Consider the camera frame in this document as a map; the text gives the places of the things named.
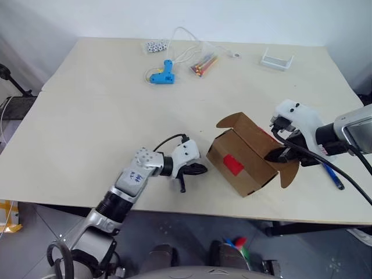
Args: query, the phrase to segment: table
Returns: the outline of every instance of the table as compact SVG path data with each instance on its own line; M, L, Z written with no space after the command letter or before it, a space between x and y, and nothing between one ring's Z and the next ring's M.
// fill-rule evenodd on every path
M327 224L372 224L372 207L345 180L336 189L321 166L301 167L287 189L279 177L246 198L205 158L216 123L244 112L267 132L274 108L289 98L317 109L330 123L362 103L323 47L218 43L241 59L221 56L204 78L186 63L173 85L149 85L144 73L164 53L146 55L143 40L82 38L44 85L34 106L0 156L0 199L93 207L142 146L153 148L176 133L196 141L209 172L174 181L151 178L137 210L212 214ZM179 52L191 42L174 42ZM259 64L266 47L275 57L295 55L281 72ZM170 152L178 144L162 148ZM348 154L337 166L369 194L370 175Z

